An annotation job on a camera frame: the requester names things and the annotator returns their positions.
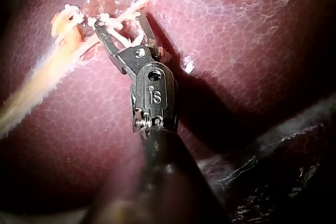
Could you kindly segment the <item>right arm instrument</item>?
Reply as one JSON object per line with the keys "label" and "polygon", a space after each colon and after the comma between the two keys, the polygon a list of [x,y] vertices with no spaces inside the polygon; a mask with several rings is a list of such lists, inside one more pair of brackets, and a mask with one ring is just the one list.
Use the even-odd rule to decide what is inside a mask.
{"label": "right arm instrument", "polygon": [[176,132],[177,92],[177,81],[166,65],[154,61],[145,64],[130,89],[133,132],[150,129]]}

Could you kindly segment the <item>right arm instrument jaw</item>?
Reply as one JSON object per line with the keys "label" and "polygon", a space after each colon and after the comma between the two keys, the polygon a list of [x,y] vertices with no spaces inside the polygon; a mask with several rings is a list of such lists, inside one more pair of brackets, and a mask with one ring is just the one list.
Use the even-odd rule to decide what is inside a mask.
{"label": "right arm instrument jaw", "polygon": [[157,45],[157,40],[151,28],[151,25],[147,19],[146,13],[140,13],[140,15],[137,17],[137,20],[139,21],[144,31],[145,45],[149,47],[152,58],[155,61],[160,61],[160,52],[159,52],[159,47]]}
{"label": "right arm instrument jaw", "polygon": [[122,74],[128,74],[136,78],[141,68],[152,61],[152,54],[149,47],[139,45],[119,50],[113,43],[105,25],[95,22],[96,34],[104,46],[110,60]]}

